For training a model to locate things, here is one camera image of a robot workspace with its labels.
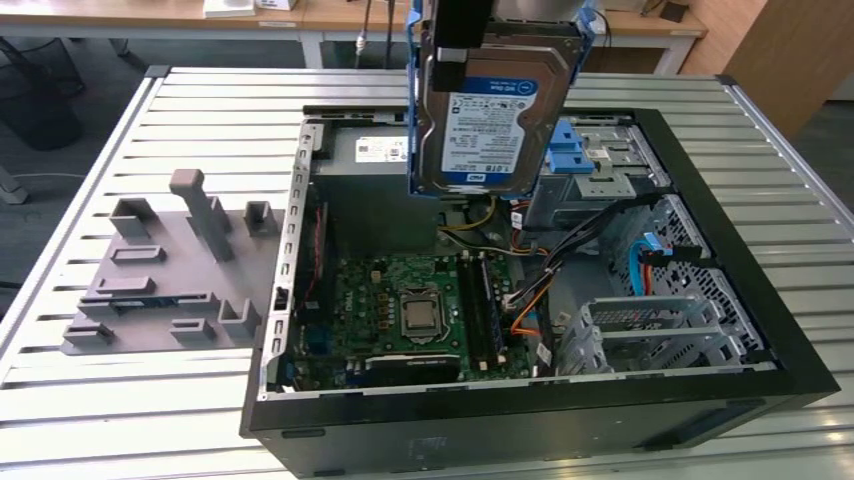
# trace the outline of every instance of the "wooden desk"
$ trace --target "wooden desk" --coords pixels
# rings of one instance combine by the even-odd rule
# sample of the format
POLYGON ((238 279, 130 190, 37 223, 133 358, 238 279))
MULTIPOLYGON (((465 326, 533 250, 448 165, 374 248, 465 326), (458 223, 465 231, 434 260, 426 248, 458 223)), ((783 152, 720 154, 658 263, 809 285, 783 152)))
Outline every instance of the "wooden desk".
MULTIPOLYGON (((202 16, 203 0, 0 0, 0 35, 81 38, 298 40, 306 66, 324 68, 321 43, 354 42, 365 19, 365 0, 301 0, 292 11, 258 9, 253 17, 202 16)), ((376 0, 370 41, 385 41, 386 7, 376 0)), ((394 35, 404 28, 409 0, 396 6, 394 35)), ((707 27, 689 13, 683 23, 629 12, 608 12, 614 47, 664 50, 657 74, 676 74, 707 27)), ((600 35, 602 45, 605 35, 600 35)))
MULTIPOLYGON (((409 12, 409 1, 400 0, 396 6, 394 34, 397 42, 405 42, 404 29, 409 12)), ((381 35, 370 37, 370 41, 384 41, 382 32, 386 31, 386 2, 374 1, 372 16, 369 19, 369 31, 381 35)), ((707 27, 697 17, 689 12, 683 23, 674 23, 658 17, 658 12, 642 17, 632 12, 606 12, 614 34, 613 46, 618 50, 610 52, 609 63, 618 66, 621 63, 638 64, 646 62, 646 70, 637 70, 636 65, 628 65, 632 73, 656 73, 658 75, 676 75, 683 67, 683 62, 692 50, 695 41, 707 35, 707 27)), ((320 58, 321 43, 326 41, 353 41, 357 32, 362 28, 365 20, 365 0, 346 3, 344 0, 308 0, 306 14, 302 21, 302 41, 308 60, 316 55, 320 58)), ((605 43, 605 27, 597 39, 597 45, 605 43)))
POLYGON ((253 17, 209 18, 203 0, 0 0, 0 24, 142 28, 264 28, 289 22, 300 28, 306 2, 297 9, 257 9, 253 17))

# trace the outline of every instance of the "metal work surface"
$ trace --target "metal work surface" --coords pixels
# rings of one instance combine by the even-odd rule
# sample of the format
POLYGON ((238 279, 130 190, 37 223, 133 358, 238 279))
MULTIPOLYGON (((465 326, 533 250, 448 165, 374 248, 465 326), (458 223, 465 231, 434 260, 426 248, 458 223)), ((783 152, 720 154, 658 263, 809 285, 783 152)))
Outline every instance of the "metal work surface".
MULTIPOLYGON (((280 479, 238 436, 249 349, 69 357, 63 331, 114 233, 118 198, 185 210, 177 168, 201 168, 226 209, 285 207, 304 105, 404 105, 401 73, 175 68, 147 78, 0 323, 3 478, 280 479)), ((569 106, 657 108, 843 392, 692 450, 494 465, 398 478, 622 479, 854 475, 854 222, 739 88, 712 78, 584 76, 569 106)))

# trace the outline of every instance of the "orange wire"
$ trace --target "orange wire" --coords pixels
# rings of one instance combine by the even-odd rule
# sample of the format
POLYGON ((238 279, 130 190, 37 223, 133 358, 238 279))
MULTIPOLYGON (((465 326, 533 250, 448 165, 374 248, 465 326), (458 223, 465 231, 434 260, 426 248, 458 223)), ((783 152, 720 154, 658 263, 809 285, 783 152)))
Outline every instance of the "orange wire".
MULTIPOLYGON (((532 249, 530 248, 520 248, 518 247, 517 239, 520 237, 520 232, 521 232, 521 230, 517 230, 517 229, 514 229, 514 231, 513 231, 513 235, 510 237, 510 249, 514 252, 518 252, 518 253, 532 253, 532 249)), ((537 249, 537 252, 541 253, 542 255, 549 255, 549 250, 546 250, 544 247, 540 247, 537 249)))
POLYGON ((510 326, 512 334, 516 335, 518 333, 522 333, 525 335, 540 335, 540 332, 537 330, 530 330, 528 328, 518 328, 518 327, 520 327, 520 324, 522 323, 522 319, 525 318, 525 316, 529 314, 529 312, 537 305, 537 302, 540 302, 540 299, 544 298, 544 295, 546 294, 546 290, 549 290, 549 287, 552 287, 552 282, 554 281, 556 279, 553 277, 552 280, 549 280, 549 283, 546 284, 546 286, 541 289, 540 292, 537 292, 537 295, 529 302, 528 306, 525 307, 525 310, 522 310, 522 313, 520 314, 520 316, 517 317, 517 320, 513 322, 513 325, 510 326))
POLYGON ((644 294, 653 295, 653 265, 644 266, 644 294))

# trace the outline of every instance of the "hard drive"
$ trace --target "hard drive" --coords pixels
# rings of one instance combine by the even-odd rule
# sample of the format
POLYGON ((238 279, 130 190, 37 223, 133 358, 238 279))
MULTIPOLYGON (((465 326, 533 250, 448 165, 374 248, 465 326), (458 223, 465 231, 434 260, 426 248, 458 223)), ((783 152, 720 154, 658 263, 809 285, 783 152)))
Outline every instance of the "hard drive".
MULTIPOLYGON (((421 79, 414 193, 532 190, 590 38, 572 23, 494 23, 482 48, 469 51, 461 91, 438 92, 421 79)), ((425 30, 422 52, 432 51, 425 30)), ((430 72, 434 56, 421 60, 430 72)))

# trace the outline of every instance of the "barcode label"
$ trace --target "barcode label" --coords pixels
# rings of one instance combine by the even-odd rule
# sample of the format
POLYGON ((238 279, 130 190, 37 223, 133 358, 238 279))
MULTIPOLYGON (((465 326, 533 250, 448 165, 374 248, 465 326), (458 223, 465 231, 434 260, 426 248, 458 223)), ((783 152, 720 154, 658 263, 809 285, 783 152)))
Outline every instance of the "barcode label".
MULTIPOLYGON (((525 140, 520 117, 534 105, 537 82, 470 77, 449 95, 442 171, 513 174, 525 140)), ((466 182, 484 177, 468 176, 466 182)))
POLYGON ((361 137, 357 163, 394 163, 409 160, 408 137, 361 137))

